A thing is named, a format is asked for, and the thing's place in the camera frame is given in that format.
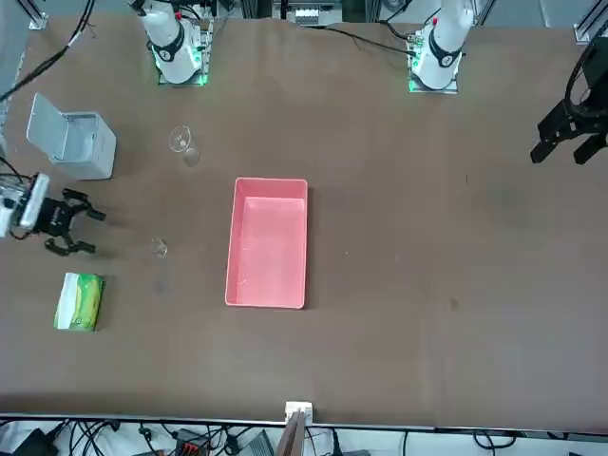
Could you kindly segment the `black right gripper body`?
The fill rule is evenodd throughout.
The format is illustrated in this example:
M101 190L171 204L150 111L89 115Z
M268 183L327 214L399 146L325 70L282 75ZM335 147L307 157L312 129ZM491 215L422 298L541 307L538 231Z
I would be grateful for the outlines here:
M69 232L70 223L71 208L64 200L44 198L33 233L63 237Z

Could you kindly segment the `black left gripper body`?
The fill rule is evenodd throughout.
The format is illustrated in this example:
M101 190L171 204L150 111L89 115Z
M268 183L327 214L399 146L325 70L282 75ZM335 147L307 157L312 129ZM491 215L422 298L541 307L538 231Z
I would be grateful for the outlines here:
M577 104L571 92L579 74L584 76L587 95ZM567 83L568 135L597 132L607 124L607 38L600 36L581 54Z

